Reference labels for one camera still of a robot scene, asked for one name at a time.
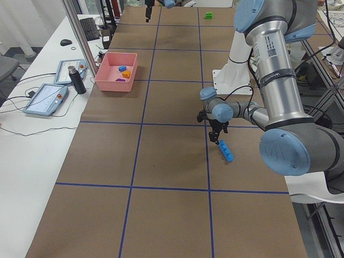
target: light blue electronic device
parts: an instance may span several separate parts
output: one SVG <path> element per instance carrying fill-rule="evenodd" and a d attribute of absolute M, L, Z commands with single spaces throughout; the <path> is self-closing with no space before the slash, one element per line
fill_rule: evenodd
<path fill-rule="evenodd" d="M 75 69 L 80 73 L 81 79 L 84 79 L 85 71 L 87 69 L 87 64 L 84 59 L 62 60 L 59 63 L 59 67 L 55 75 L 54 84 L 71 84 L 71 80 L 68 74 L 68 66 L 74 66 Z"/>
<path fill-rule="evenodd" d="M 27 104 L 24 113 L 50 116 L 68 96 L 68 86 L 44 83 Z"/>

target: thermos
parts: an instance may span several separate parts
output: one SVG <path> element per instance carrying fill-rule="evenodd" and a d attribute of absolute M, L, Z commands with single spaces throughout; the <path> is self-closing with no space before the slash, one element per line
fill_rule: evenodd
<path fill-rule="evenodd" d="M 86 92 L 86 88 L 84 83 L 82 82 L 81 76 L 79 72 L 75 69 L 74 66 L 68 66 L 69 77 L 74 86 L 74 89 L 78 94 L 84 94 Z"/>

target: white table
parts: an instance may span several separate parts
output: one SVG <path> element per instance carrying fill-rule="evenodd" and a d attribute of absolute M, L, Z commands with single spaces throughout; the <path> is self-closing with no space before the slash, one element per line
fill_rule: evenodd
<path fill-rule="evenodd" d="M 82 15 L 79 18 L 95 17 Z M 60 46 L 62 39 L 73 44 Z M 89 41 L 94 56 L 102 47 L 101 39 Z M 65 18 L 49 39 L 23 78 L 55 73 L 60 60 L 83 58 L 81 49 Z M 14 132 L 30 134 L 48 128 L 77 127 L 80 115 L 88 101 L 93 83 L 90 70 L 86 71 L 84 84 L 87 92 L 78 95 L 64 117 L 30 116 L 21 111 L 0 113 L 2 127 Z M 54 76 L 28 79 L 15 87 L 10 97 L 23 96 L 26 89 L 53 83 Z M 76 95 L 69 87 L 69 95 L 59 107 L 56 116 L 66 113 Z M 24 107 L 27 101 L 15 98 L 17 106 Z M 4 103 L 0 112 L 13 110 L 10 102 Z M 49 200 L 56 178 L 67 154 L 75 130 L 56 130 L 23 137 L 0 130 L 0 257 L 24 258 L 45 206 Z"/>

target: gray chair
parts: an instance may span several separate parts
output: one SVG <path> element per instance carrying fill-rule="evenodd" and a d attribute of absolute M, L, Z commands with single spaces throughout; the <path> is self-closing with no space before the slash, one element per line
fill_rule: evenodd
<path fill-rule="evenodd" d="M 26 71 L 23 67 L 20 66 L 18 60 L 14 58 L 8 58 L 7 56 L 0 55 L 0 82 L 2 82 L 7 77 L 11 76 L 13 81 L 16 81 L 12 74 L 20 67 L 24 71 Z"/>

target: blue object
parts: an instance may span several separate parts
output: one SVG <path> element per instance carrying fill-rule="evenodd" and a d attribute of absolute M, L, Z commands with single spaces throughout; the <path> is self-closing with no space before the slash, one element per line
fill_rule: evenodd
<path fill-rule="evenodd" d="M 87 64 L 85 59 L 62 60 L 59 63 L 58 70 L 55 75 L 54 84 L 67 85 L 71 84 L 71 79 L 68 74 L 68 66 L 74 66 L 80 73 L 81 79 L 85 77 Z"/>
<path fill-rule="evenodd" d="M 211 114 L 217 121 L 225 123 L 233 118 L 234 112 L 228 104 L 221 103 L 213 108 Z"/>
<path fill-rule="evenodd" d="M 126 66 L 120 66 L 120 67 L 118 67 L 118 70 L 119 70 L 120 72 L 125 71 L 126 69 L 127 69 Z"/>
<path fill-rule="evenodd" d="M 283 176 L 306 174 L 311 166 L 309 153 L 303 143 L 282 129 L 266 131 L 261 138 L 259 151 L 265 164 Z"/>
<path fill-rule="evenodd" d="M 200 91 L 199 96 L 200 99 L 204 101 L 208 98 L 215 96 L 216 94 L 216 89 L 214 87 L 206 87 Z"/>
<path fill-rule="evenodd" d="M 176 5 L 174 0 L 163 0 L 163 3 L 167 9 L 170 9 Z"/>
<path fill-rule="evenodd" d="M 312 24 L 301 30 L 294 31 L 290 34 L 284 35 L 284 39 L 286 43 L 293 43 L 293 42 L 306 40 L 310 38 L 311 36 L 313 36 L 315 31 L 316 31 L 316 25 Z"/>
<path fill-rule="evenodd" d="M 44 83 L 33 95 L 23 112 L 50 116 L 68 96 L 68 86 Z"/>
<path fill-rule="evenodd" d="M 219 148 L 228 162 L 232 162 L 234 160 L 233 154 L 223 140 L 219 141 Z"/>
<path fill-rule="evenodd" d="M 255 21 L 265 0 L 242 0 L 236 9 L 234 28 L 236 31 L 245 32 Z"/>

